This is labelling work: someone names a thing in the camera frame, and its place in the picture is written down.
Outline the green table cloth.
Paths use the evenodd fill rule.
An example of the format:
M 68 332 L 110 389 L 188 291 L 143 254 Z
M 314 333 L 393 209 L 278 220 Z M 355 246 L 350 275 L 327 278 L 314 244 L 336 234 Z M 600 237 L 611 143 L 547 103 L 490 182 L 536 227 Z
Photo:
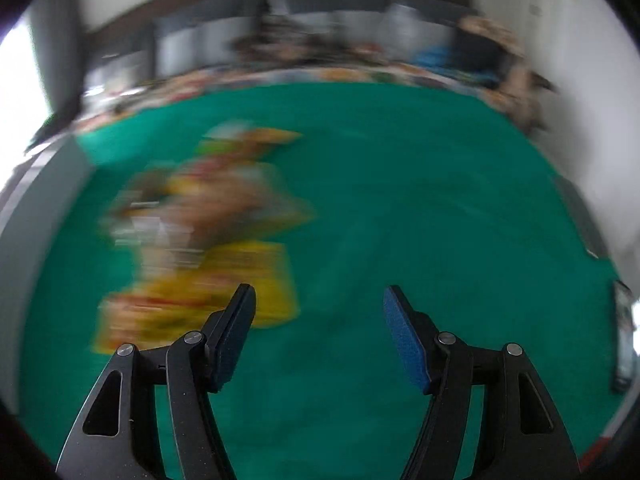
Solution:
M 477 99 L 391 84 L 287 84 L 225 91 L 85 134 L 96 170 L 52 245 L 23 339 L 21 411 L 58 456 L 105 365 L 93 352 L 102 298 L 134 259 L 101 228 L 112 200 L 153 164 L 191 158 L 224 122 L 297 133 L 270 162 L 311 218 L 281 233 L 299 312 L 254 330 L 213 397 L 242 479 L 396 479 L 427 400 L 390 338 L 383 292 L 468 344 L 528 353 L 575 450 L 620 399 L 611 286 L 556 192 L 553 168 Z

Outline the floral patterned blanket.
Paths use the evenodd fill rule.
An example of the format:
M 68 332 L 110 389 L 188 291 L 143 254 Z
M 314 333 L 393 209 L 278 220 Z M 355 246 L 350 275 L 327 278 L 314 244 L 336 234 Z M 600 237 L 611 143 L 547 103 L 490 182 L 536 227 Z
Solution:
M 537 107 L 529 87 L 529 71 L 521 67 L 510 70 L 506 80 L 495 89 L 486 86 L 489 81 L 487 75 L 458 70 L 434 72 L 406 63 L 383 66 L 297 66 L 276 70 L 206 68 L 152 84 L 139 84 L 116 93 L 101 93 L 98 102 L 87 106 L 74 120 L 73 130 L 78 133 L 91 132 L 142 110 L 152 110 L 206 93 L 300 82 L 362 82 L 444 89 L 480 99 L 509 117 L 518 128 L 530 127 Z

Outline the pile of snack bags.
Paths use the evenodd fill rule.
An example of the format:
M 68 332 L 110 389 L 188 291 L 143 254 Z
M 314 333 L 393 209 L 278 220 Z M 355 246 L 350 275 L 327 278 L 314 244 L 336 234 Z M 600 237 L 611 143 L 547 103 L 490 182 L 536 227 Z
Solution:
M 192 158 L 152 166 L 129 181 L 102 224 L 114 244 L 132 250 L 138 274 L 101 301 L 97 352 L 125 341 L 143 349 L 168 344 L 224 310 L 242 283 L 256 290 L 254 326 L 294 320 L 286 251 L 272 238 L 310 215 L 273 186 L 265 158 L 299 137 L 227 122 L 203 136 Z

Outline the white cardboard box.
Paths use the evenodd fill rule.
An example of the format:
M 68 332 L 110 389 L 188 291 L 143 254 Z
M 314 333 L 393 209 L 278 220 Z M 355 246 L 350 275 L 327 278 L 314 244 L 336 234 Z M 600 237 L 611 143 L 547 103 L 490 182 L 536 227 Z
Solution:
M 1 401 L 20 410 L 25 316 L 53 237 L 93 172 L 76 136 L 59 134 L 19 164 L 1 192 Z

